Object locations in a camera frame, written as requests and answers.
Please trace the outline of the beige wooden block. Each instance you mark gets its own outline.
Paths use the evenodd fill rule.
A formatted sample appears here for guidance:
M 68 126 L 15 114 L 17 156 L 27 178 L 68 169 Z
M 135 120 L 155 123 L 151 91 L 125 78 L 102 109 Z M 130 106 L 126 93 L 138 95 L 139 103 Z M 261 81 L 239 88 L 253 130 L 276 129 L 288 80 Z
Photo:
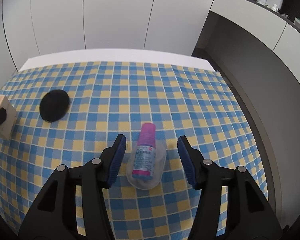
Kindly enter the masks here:
M 0 95 L 0 138 L 10 140 L 17 111 L 5 95 Z

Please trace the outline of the black round puff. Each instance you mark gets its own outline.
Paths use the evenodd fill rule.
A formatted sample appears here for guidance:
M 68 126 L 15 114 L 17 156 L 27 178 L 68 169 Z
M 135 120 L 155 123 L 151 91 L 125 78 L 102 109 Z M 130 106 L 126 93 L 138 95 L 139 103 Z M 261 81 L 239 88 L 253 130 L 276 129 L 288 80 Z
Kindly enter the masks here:
M 65 116 L 69 106 L 70 98 L 67 92 L 55 89 L 44 95 L 39 105 L 39 113 L 44 121 L 52 123 Z

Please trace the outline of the small bottle magenta cap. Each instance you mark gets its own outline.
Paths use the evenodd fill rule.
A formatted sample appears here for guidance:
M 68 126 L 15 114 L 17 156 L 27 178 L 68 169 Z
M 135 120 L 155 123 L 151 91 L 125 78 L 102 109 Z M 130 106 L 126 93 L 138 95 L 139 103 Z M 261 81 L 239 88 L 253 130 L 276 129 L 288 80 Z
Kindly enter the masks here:
M 142 125 L 136 145 L 132 177 L 140 180 L 152 180 L 156 157 L 155 124 Z

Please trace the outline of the clear round plastic jar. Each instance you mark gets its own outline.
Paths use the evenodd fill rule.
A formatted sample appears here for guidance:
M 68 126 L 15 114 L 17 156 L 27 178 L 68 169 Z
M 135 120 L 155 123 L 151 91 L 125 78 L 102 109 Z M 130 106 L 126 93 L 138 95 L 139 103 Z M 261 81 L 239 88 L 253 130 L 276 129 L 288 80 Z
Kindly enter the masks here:
M 155 166 L 152 180 L 140 180 L 134 179 L 132 177 L 132 169 L 135 157 L 136 145 L 133 148 L 132 153 L 128 159 L 126 167 L 126 177 L 128 182 L 135 188 L 140 190 L 150 190 L 155 188 L 161 181 L 162 174 L 164 171 L 165 161 L 166 161 L 166 149 L 159 141 L 156 141 L 156 157 L 155 157 Z

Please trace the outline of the blue yellow checkered tablecloth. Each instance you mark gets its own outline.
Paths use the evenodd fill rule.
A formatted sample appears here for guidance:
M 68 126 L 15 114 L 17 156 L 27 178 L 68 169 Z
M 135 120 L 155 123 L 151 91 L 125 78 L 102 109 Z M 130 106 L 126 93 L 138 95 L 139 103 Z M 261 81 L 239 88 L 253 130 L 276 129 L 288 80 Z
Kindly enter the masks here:
M 55 89 L 67 92 L 70 106 L 50 123 L 39 105 Z M 55 64 L 18 72 L 0 94 L 17 111 L 10 140 L 0 139 L 0 214 L 14 232 L 58 165 L 87 163 L 118 134 L 126 137 L 126 153 L 115 183 L 103 192 L 116 239 L 188 237 L 200 192 L 184 175 L 177 152 L 182 135 L 219 166 L 245 166 L 268 192 L 253 132 L 218 72 L 136 62 Z M 167 155 L 160 183 L 140 190 L 128 182 L 126 167 L 148 122 Z

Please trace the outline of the white table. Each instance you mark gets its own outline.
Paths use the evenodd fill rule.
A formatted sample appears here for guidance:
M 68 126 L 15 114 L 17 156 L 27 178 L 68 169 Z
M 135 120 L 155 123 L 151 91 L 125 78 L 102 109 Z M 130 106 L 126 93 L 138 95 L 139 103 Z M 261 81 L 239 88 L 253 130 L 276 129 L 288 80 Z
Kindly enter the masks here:
M 32 57 L 24 63 L 20 70 L 23 71 L 55 64 L 92 61 L 162 63 L 214 70 L 211 64 L 205 59 L 162 51 L 139 49 L 85 49 L 63 51 L 60 53 Z

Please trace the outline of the white counter shelf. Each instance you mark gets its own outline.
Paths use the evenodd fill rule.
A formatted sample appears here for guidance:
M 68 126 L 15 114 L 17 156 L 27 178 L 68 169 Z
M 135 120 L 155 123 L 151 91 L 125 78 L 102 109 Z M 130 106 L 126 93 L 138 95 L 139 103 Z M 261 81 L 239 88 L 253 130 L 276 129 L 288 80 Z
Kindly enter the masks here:
M 293 24 L 249 0 L 213 0 L 211 11 L 259 39 L 300 79 L 300 31 Z

